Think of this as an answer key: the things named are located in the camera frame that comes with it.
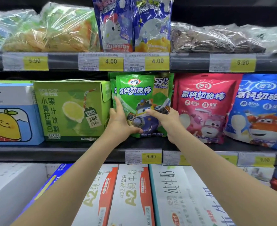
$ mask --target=yellow stripe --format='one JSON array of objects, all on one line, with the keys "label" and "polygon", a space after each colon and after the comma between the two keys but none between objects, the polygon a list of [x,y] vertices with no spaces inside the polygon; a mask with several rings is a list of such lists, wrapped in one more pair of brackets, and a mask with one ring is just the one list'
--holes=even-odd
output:
[{"label": "yellow stripe", "polygon": [[56,175],[54,175],[50,181],[43,187],[43,189],[39,192],[39,194],[35,197],[34,201],[37,200],[45,191],[46,189],[51,185],[51,183],[55,180]]}]

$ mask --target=white oval logo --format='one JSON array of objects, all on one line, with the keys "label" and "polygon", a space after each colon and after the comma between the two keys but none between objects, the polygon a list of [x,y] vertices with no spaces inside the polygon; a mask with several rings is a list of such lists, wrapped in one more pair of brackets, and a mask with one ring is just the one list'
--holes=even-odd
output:
[{"label": "white oval logo", "polygon": [[136,86],[136,85],[138,85],[138,84],[140,84],[140,83],[141,83],[141,81],[140,81],[139,79],[136,79],[136,78],[130,79],[130,80],[128,81],[128,84],[129,84],[129,85],[132,85],[132,86]]},{"label": "white oval logo", "polygon": [[276,88],[276,84],[270,82],[260,82],[257,83],[255,87],[260,90],[272,90]]},{"label": "white oval logo", "polygon": [[210,89],[211,87],[212,85],[207,82],[200,82],[196,84],[196,88],[200,90],[207,90],[207,89]]}]

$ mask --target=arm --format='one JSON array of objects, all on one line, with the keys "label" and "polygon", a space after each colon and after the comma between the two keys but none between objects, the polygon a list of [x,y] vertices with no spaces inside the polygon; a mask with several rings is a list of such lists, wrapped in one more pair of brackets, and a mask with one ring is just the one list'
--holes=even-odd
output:
[{"label": "arm", "polygon": [[102,136],[11,226],[71,226],[74,218],[110,152],[131,133],[142,133],[127,124],[118,98],[117,110]]},{"label": "arm", "polygon": [[158,118],[174,143],[237,226],[277,225],[277,192],[228,162],[190,134],[178,112],[148,110]]}]

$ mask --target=cartoon mango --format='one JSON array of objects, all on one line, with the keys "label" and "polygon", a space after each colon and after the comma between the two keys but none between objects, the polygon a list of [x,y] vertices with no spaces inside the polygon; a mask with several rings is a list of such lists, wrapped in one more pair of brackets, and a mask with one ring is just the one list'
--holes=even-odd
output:
[{"label": "cartoon mango", "polygon": [[0,113],[0,142],[21,141],[19,126],[12,117],[16,114],[16,111],[8,109],[5,109],[4,113]]}]

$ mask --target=pink snack bag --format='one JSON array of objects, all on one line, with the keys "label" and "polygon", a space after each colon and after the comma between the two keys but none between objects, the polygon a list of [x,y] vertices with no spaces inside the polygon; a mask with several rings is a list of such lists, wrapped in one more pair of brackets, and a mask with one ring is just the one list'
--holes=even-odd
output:
[{"label": "pink snack bag", "polygon": [[178,74],[173,108],[182,125],[204,143],[220,143],[243,74]]}]

